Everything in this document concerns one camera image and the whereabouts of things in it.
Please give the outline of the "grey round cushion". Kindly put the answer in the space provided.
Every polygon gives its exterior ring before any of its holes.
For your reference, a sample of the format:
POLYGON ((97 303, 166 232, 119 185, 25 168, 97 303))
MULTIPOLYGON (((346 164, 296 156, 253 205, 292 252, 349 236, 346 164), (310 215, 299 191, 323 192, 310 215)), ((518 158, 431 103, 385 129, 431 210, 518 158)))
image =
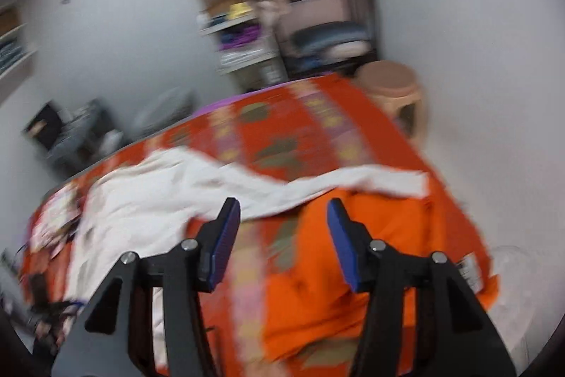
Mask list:
POLYGON ((137 113, 132 125, 134 138, 150 136, 186 119, 194 111, 195 93, 188 88, 171 88, 151 100, 137 113))

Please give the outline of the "cream white knit sweater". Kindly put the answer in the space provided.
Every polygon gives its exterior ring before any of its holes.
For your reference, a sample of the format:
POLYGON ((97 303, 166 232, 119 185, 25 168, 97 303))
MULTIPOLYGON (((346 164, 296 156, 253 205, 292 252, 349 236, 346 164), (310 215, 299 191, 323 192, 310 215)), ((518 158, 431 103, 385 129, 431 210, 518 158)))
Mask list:
POLYGON ((167 252, 192 218, 215 217, 232 196, 242 218, 229 269, 240 359, 250 376, 287 376, 286 361, 308 346, 349 346, 365 316, 367 296, 352 293, 340 269, 328 202, 340 199, 373 237, 424 255, 431 192, 426 173, 381 165, 285 182, 185 147, 157 150, 89 189, 65 295, 91 299, 121 254, 167 252))

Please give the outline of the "floral pink clothes pile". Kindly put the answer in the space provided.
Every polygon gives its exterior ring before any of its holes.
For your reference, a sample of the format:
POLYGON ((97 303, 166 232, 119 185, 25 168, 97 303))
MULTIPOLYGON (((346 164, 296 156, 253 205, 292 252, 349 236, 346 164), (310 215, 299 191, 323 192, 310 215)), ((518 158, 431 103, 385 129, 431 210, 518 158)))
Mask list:
POLYGON ((43 205, 31 230, 29 251, 47 251, 51 258, 62 252, 82 218, 84 196, 76 182, 69 182, 43 205))

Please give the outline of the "orange garment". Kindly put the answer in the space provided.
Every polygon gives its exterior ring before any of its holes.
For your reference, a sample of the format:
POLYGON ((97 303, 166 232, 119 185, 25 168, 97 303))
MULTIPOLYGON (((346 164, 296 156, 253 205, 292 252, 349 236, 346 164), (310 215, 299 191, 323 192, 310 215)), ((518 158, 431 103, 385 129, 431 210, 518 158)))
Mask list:
POLYGON ((360 336, 374 283, 369 263, 379 258, 374 240, 412 257, 445 254, 484 309, 499 296, 479 231, 435 176, 423 198, 336 188, 267 223, 262 344, 271 362, 360 336))

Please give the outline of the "brown plastic stool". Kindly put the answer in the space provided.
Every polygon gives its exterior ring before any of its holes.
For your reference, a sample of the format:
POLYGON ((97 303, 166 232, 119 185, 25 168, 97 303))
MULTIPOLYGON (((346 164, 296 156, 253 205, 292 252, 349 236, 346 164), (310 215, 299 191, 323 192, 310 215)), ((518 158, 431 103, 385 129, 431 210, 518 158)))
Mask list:
POLYGON ((412 68, 390 60, 372 61, 356 71, 354 82, 421 148, 427 135, 427 102, 412 68))

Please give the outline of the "purple towel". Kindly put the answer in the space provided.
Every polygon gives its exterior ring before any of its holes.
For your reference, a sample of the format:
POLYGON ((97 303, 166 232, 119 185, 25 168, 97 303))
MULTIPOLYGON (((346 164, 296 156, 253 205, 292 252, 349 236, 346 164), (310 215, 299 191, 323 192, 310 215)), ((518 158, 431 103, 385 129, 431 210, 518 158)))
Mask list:
POLYGON ((261 25, 242 25, 221 31, 219 34, 221 51, 232 50, 246 46, 261 37, 261 25))

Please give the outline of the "grey blue pillow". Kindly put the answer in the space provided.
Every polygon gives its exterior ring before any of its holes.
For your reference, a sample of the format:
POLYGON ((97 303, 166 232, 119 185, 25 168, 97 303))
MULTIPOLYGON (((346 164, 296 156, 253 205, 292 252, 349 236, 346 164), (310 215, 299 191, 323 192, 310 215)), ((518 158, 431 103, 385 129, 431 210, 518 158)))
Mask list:
POLYGON ((330 47, 356 41, 370 41, 367 30, 351 21, 314 25, 291 34, 290 43, 301 55, 319 54, 330 47))

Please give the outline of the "white wall shelf unit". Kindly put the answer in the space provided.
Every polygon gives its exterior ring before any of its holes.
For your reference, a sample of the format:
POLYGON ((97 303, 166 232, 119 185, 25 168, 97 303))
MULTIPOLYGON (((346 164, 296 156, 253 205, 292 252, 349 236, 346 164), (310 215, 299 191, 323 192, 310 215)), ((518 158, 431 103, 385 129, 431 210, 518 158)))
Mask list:
POLYGON ((16 1, 1 6, 0 46, 1 103, 5 103, 31 75, 31 64, 37 52, 16 1))

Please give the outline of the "white plastic shelf rack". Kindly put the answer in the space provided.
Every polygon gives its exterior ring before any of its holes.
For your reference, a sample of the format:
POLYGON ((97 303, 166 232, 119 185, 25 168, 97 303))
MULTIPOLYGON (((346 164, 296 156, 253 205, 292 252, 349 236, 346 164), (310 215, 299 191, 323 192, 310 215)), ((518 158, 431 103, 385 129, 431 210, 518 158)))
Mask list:
POLYGON ((280 50, 258 9, 247 0, 198 0, 200 34, 216 47, 218 73, 241 93, 261 90, 286 80, 280 50))

